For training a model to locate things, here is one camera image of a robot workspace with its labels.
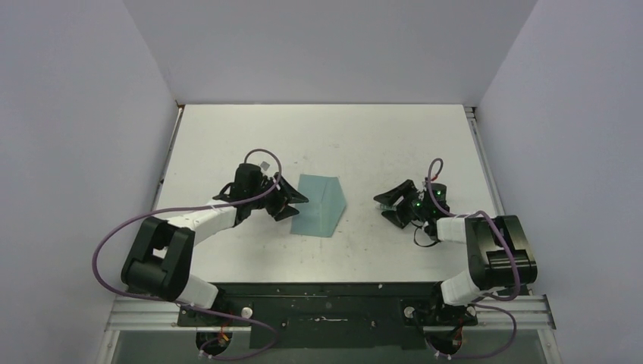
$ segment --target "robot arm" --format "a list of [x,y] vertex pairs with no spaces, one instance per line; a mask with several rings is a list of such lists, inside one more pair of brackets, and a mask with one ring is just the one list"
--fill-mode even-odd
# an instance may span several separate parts
[[[431,189],[441,209],[450,211],[447,186],[432,183]],[[468,268],[440,283],[444,304],[463,306],[483,293],[513,286],[507,252],[484,218],[447,217],[435,206],[426,186],[417,190],[412,180],[375,196],[374,200],[388,207],[381,215],[399,228],[419,221],[420,228],[432,240],[466,244]],[[493,220],[516,260],[521,284],[533,283],[538,269],[520,221],[516,216],[498,216]]]
[[[538,268],[518,217],[498,216],[493,221],[516,260],[520,283],[533,283]],[[445,304],[466,305],[483,293],[513,286],[507,253],[484,218],[441,218],[437,231],[440,240],[465,243],[469,262],[466,270],[441,283]]]
[[[163,300],[180,301],[210,309],[215,303],[218,288],[190,274],[195,245],[219,231],[234,228],[252,210],[265,209],[275,221],[297,215],[291,203],[308,199],[297,192],[282,177],[268,195],[236,206],[216,208],[215,205],[236,202],[258,196],[278,179],[267,177],[258,165],[242,163],[234,182],[208,201],[211,209],[188,212],[167,220],[150,217],[143,221],[121,271],[121,280],[131,288],[150,293]],[[165,250],[165,256],[154,254]]]

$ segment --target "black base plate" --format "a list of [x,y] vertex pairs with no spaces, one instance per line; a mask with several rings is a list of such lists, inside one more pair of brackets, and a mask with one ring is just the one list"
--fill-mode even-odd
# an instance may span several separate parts
[[[411,302],[425,302],[437,287],[434,283],[215,285],[224,291],[228,312],[239,315],[243,307],[250,307],[253,319],[279,330],[275,348],[397,345],[416,350],[424,350],[426,342],[417,327],[409,325],[403,309]],[[202,327],[224,321],[187,312],[179,315],[177,324]],[[263,347],[272,338],[270,331],[253,328],[250,347]]]

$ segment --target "light blue cloth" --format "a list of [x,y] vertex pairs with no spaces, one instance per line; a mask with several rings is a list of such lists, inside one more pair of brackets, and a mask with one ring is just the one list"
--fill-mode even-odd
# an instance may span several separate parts
[[346,208],[339,178],[301,174],[297,190],[308,197],[309,202],[297,204],[300,213],[293,217],[290,233],[332,237]]

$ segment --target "gray wall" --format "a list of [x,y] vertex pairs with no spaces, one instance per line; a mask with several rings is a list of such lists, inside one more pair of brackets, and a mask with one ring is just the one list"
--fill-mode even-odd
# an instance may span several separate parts
[[[0,5],[0,355],[88,363],[98,240],[150,207],[176,106],[119,0]],[[132,231],[103,262],[123,259]],[[117,281],[118,267],[103,265]]]
[[643,3],[540,0],[478,118],[566,362],[641,362]]
[[477,104],[536,0],[124,0],[182,103]]

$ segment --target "black cable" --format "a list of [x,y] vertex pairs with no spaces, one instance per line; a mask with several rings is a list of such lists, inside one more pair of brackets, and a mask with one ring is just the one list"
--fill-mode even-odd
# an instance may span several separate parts
[[422,227],[417,227],[417,226],[416,226],[416,230],[415,230],[415,231],[413,231],[413,243],[414,243],[415,245],[417,245],[417,246],[419,246],[419,247],[421,247],[421,248],[430,248],[430,247],[435,246],[435,245],[437,245],[438,243],[440,243],[440,241],[439,241],[439,240],[436,240],[436,241],[434,241],[433,243],[430,243],[430,244],[428,244],[428,245],[420,245],[420,244],[418,244],[418,240],[416,240],[416,235],[417,235],[417,233],[418,233],[418,230],[420,230],[421,228],[422,228]]

